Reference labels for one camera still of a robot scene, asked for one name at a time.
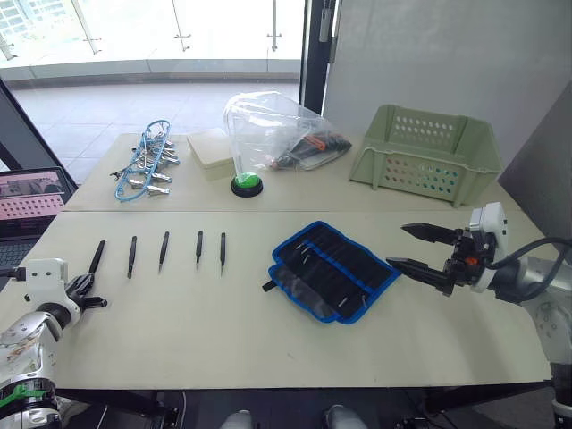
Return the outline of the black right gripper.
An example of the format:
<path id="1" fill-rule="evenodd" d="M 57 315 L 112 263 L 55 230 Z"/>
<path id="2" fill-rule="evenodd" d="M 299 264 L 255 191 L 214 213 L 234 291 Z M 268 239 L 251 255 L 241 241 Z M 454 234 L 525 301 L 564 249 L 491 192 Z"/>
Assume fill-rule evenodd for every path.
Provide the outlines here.
<path id="1" fill-rule="evenodd" d="M 410 258 L 386 259 L 388 264 L 407 277 L 434 286 L 443 295 L 450 296 L 455 286 L 474 285 L 483 274 L 484 262 L 489 256 L 488 244 L 475 239 L 470 231 L 430 223 L 407 223 L 401 229 L 419 240 L 440 242 L 453 247 L 443 271 Z"/>

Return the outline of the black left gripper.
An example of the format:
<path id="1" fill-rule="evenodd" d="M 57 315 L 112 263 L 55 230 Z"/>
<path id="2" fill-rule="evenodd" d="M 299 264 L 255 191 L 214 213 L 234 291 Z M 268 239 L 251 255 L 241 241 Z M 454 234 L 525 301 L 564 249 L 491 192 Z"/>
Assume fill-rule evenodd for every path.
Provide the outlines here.
<path id="1" fill-rule="evenodd" d="M 88 296 L 94 282 L 95 274 L 85 273 L 74 277 L 65 287 L 68 298 L 79 306 L 81 312 L 92 308 L 103 308 L 108 304 L 106 299 Z"/>

